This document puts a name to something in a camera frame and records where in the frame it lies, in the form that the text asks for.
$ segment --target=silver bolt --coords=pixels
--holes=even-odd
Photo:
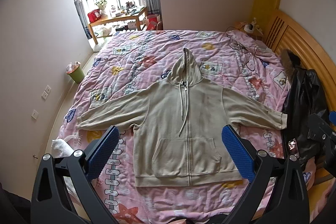
[[[296,157],[295,155],[290,155],[290,156],[289,156],[289,159],[290,159],[291,161],[296,161],[296,160],[297,160],[297,157]]]
[[[73,152],[73,155],[75,157],[80,157],[81,155],[83,155],[83,151],[82,150],[76,150],[75,152]]]
[[[259,150],[259,151],[258,151],[258,155],[259,155],[260,157],[265,158],[265,157],[267,156],[267,152],[266,152],[265,150]]]
[[[50,155],[49,155],[49,154],[45,154],[45,155],[43,156],[43,160],[48,160],[48,159],[50,159]]]

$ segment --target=baseboard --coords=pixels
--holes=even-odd
[[[85,56],[84,60],[81,62],[82,64],[86,64],[90,57],[92,56],[93,54],[93,51],[91,50],[87,56]],[[47,130],[46,130],[46,134],[44,135],[43,137],[43,140],[42,140],[42,144],[41,144],[41,147],[40,147],[40,151],[39,151],[39,156],[38,156],[38,164],[37,164],[37,167],[36,167],[36,172],[40,166],[40,161],[41,161],[41,158],[43,157],[44,153],[45,153],[45,150],[46,150],[46,147],[47,147],[47,144],[48,144],[48,140],[49,140],[49,136],[50,136],[50,133],[51,133],[51,130],[53,128],[53,125],[55,123],[55,120],[57,118],[57,115],[58,115],[58,112],[59,110],[61,109],[61,106],[63,104],[63,101],[65,99],[65,97],[67,96],[67,94],[70,92],[72,86],[74,85],[74,81],[72,79],[69,80],[69,83],[67,84],[67,86],[65,87],[60,99],[58,100],[57,104],[56,104],[56,108],[49,120],[49,123],[48,123],[48,127],[47,127]]]

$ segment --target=wooden headboard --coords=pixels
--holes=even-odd
[[[329,111],[336,110],[336,66],[305,29],[284,12],[275,10],[263,42],[276,55],[283,49],[291,50],[301,59],[302,67],[314,69],[323,84]]]

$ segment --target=hoodie sleeve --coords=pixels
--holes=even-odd
[[[116,126],[120,131],[140,126],[149,110],[147,89],[138,90],[110,100],[77,118],[78,129],[106,130]]]
[[[228,88],[223,88],[223,106],[229,123],[277,130],[287,127],[287,114],[270,109]]]

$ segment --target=electrical outlet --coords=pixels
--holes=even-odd
[[[31,116],[32,116],[35,120],[37,120],[37,118],[38,118],[38,116],[39,116],[39,113],[34,109],[34,110],[33,110],[33,114],[31,114]]]
[[[45,91],[42,93],[42,98],[44,99],[44,100],[46,100],[47,99],[47,97],[48,97],[48,93],[46,93]]]
[[[51,87],[49,85],[47,85],[47,87],[44,89],[46,93],[50,93],[51,91]]]

